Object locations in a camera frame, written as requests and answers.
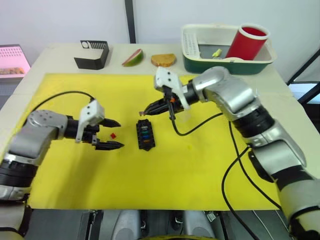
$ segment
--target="yellow mat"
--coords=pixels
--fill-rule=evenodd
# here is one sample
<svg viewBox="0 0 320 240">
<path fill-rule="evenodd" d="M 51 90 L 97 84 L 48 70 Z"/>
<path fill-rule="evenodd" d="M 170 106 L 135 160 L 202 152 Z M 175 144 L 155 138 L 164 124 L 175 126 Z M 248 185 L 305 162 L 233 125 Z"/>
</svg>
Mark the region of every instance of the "yellow mat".
<svg viewBox="0 0 320 240">
<path fill-rule="evenodd" d="M 183 76 L 186 83 L 191 76 Z M 102 127 L 98 138 L 109 140 L 115 133 L 124 147 L 98 151 L 73 139 L 53 141 L 32 183 L 29 204 L 39 209 L 181 209 L 227 210 L 221 180 L 236 158 L 224 116 L 211 120 L 188 136 L 178 136 L 169 114 L 140 117 L 138 112 L 162 97 L 154 90 L 151 75 L 47 74 L 32 98 L 24 117 L 47 97 L 70 90 L 85 91 L 103 105 L 105 117 L 122 127 Z M 80 94 L 56 97 L 41 106 L 79 119 L 88 98 Z M 197 103 L 177 114 L 181 132 L 219 113 L 214 103 Z M 136 123 L 148 118 L 153 126 L 156 147 L 138 149 Z M 237 131 L 242 151 L 246 145 Z M 261 180 L 243 158 L 252 179 L 278 202 L 273 184 Z M 244 176 L 239 164 L 226 180 L 226 194 L 236 210 L 275 209 Z"/>
</svg>

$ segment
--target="red cylinder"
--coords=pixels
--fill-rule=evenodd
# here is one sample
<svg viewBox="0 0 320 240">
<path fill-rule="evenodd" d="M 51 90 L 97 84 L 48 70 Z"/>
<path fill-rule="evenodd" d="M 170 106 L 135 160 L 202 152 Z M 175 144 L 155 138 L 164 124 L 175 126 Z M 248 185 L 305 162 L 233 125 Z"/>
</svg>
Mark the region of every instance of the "red cylinder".
<svg viewBox="0 0 320 240">
<path fill-rule="evenodd" d="M 249 23 L 242 24 L 225 57 L 253 60 L 269 36 L 269 31 L 262 26 Z"/>
</svg>

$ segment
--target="white table surface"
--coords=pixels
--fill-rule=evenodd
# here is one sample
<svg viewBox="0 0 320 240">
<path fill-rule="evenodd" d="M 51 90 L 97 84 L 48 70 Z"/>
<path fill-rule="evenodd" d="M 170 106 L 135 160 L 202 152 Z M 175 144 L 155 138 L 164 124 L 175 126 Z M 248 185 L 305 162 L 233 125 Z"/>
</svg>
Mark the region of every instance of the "white table surface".
<svg viewBox="0 0 320 240">
<path fill-rule="evenodd" d="M 179 44 L 114 44 L 109 48 L 105 67 L 87 70 L 79 69 L 74 57 L 98 58 L 101 50 L 83 49 L 80 43 L 50 44 L 0 111 L 0 152 L 4 151 L 13 129 L 46 73 L 154 75 L 157 67 L 151 64 L 151 56 L 174 53 L 177 61 L 168 69 L 178 75 L 192 75 L 184 68 Z M 144 52 L 144 60 L 137 66 L 123 67 L 121 63 L 139 48 Z M 268 65 L 259 74 L 240 77 L 256 91 L 264 107 L 301 147 L 306 156 L 307 170 L 320 178 L 320 135 L 273 65 Z"/>
</svg>

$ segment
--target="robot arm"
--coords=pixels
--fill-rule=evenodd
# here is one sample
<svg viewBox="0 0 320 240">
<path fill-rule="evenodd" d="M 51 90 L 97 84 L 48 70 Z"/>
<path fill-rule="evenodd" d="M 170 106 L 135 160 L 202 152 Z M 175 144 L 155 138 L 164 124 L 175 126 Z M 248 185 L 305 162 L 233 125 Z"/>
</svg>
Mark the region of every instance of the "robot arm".
<svg viewBox="0 0 320 240">
<path fill-rule="evenodd" d="M 113 150 L 124 145 L 116 141 L 101 142 L 100 126 L 121 125 L 104 117 L 97 100 L 86 105 L 79 121 L 48 110 L 32 112 L 21 130 L 13 136 L 0 164 L 0 239 L 20 239 L 28 229 L 31 209 L 26 204 L 31 183 L 52 140 L 75 139 L 95 146 L 96 150 Z"/>
<path fill-rule="evenodd" d="M 261 105 L 252 89 L 224 67 L 213 67 L 182 85 L 178 76 L 159 68 L 155 89 L 164 99 L 151 103 L 144 114 L 174 113 L 197 102 L 215 102 L 251 147 L 249 159 L 261 178 L 274 182 L 292 234 L 298 239 L 319 239 L 320 180 L 306 170 L 302 150 L 280 123 Z"/>
</svg>

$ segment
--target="small brown object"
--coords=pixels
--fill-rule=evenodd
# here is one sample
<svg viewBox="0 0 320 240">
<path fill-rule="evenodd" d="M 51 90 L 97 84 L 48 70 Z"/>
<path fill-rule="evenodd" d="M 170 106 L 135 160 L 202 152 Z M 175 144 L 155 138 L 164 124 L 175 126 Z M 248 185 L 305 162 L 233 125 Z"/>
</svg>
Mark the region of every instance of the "small brown object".
<svg viewBox="0 0 320 240">
<path fill-rule="evenodd" d="M 153 55 L 151 57 L 151 62 L 153 65 L 159 67 L 169 67 L 172 64 L 174 64 L 176 61 L 176 55 L 173 53 L 169 54 L 158 54 L 158 55 Z"/>
</svg>

